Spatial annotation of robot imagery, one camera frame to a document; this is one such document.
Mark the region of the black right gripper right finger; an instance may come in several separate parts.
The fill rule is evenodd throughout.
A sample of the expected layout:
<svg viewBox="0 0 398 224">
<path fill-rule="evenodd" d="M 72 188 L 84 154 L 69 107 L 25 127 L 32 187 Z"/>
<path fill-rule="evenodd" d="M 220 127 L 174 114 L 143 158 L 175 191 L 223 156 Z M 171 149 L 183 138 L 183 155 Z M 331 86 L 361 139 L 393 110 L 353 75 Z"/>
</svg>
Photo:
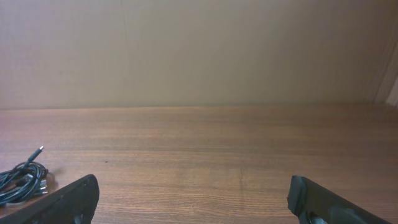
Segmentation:
<svg viewBox="0 0 398 224">
<path fill-rule="evenodd" d="M 292 176 L 288 209 L 300 224 L 389 224 L 306 177 Z"/>
</svg>

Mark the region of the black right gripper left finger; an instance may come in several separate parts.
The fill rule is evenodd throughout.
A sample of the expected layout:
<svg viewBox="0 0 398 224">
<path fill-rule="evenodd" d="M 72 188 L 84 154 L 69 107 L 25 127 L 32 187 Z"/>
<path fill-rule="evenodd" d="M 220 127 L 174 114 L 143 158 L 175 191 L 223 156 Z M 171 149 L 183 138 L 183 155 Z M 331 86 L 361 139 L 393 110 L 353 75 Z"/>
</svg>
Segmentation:
<svg viewBox="0 0 398 224">
<path fill-rule="evenodd" d="M 90 224 L 99 201 L 97 178 L 88 174 L 6 217 L 1 224 Z"/>
</svg>

